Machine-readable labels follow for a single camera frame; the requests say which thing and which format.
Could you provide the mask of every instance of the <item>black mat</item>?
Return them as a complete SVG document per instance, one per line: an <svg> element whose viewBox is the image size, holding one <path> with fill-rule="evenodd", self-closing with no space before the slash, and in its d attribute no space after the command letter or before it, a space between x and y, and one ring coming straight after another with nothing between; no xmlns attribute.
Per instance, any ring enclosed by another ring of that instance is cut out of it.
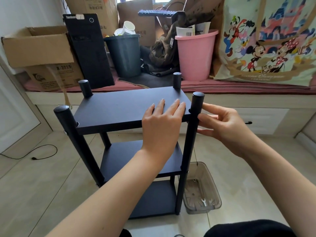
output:
<svg viewBox="0 0 316 237"><path fill-rule="evenodd" d="M172 77L173 74L166 75L163 77L157 77L147 73L142 73L139 76L134 76L130 78L119 78L118 80L132 83L137 86L142 86L144 88L157 88L172 87Z"/></svg>

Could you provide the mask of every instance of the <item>shelf board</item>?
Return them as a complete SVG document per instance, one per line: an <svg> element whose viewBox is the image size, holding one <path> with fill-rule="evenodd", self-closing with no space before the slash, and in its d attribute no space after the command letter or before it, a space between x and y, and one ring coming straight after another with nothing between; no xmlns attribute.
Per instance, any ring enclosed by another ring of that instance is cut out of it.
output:
<svg viewBox="0 0 316 237"><path fill-rule="evenodd" d="M120 171L141 149L143 141L129 141L112 143L108 150L104 151L100 170L105 178L109 181L117 172ZM177 143L174 153L165 164L157 178L167 177L171 175L179 175L181 173L182 152Z"/></svg>
<svg viewBox="0 0 316 237"><path fill-rule="evenodd" d="M140 198L130 219L175 214L176 190L169 180L154 181Z"/></svg>
<svg viewBox="0 0 316 237"><path fill-rule="evenodd" d="M165 99L164 110L167 110L176 99L186 103L182 122L190 118L191 101L182 90L173 87L160 87L131 91L98 93L83 99L75 114L79 123L80 135L109 131L121 131L142 127L145 111L161 99Z"/></svg>

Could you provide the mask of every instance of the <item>dark gray trash can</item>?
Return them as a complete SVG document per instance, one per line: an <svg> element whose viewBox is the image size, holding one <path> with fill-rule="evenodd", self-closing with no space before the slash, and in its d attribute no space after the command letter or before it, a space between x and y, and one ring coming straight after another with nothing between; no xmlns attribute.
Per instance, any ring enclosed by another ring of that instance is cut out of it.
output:
<svg viewBox="0 0 316 237"><path fill-rule="evenodd" d="M129 78L141 74L139 34L106 37L118 77Z"/></svg>

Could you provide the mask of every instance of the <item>pink plastic bucket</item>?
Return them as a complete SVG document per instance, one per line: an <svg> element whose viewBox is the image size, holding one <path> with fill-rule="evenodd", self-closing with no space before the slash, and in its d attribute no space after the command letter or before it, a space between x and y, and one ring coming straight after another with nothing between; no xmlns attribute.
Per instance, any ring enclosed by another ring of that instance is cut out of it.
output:
<svg viewBox="0 0 316 237"><path fill-rule="evenodd" d="M191 37L175 37L178 40L180 71L184 80L208 79L216 34L218 30Z"/></svg>

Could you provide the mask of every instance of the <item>wall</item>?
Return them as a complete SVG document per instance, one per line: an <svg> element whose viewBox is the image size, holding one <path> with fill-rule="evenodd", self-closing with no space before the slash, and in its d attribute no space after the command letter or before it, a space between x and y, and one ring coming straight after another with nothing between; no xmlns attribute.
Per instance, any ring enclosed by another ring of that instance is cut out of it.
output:
<svg viewBox="0 0 316 237"><path fill-rule="evenodd" d="M316 143L316 115L305 126L303 133Z"/></svg>
<svg viewBox="0 0 316 237"><path fill-rule="evenodd" d="M62 0L0 0L0 36L15 32L23 27L63 25L66 10ZM0 58L12 74L22 72L9 67L2 45Z"/></svg>

